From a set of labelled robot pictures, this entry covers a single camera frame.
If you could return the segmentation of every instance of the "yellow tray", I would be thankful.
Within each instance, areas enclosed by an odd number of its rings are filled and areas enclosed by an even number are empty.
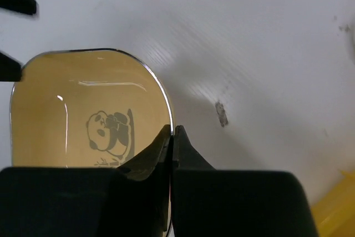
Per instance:
[[[320,237],[355,236],[355,175],[343,174],[343,180],[312,207]]]

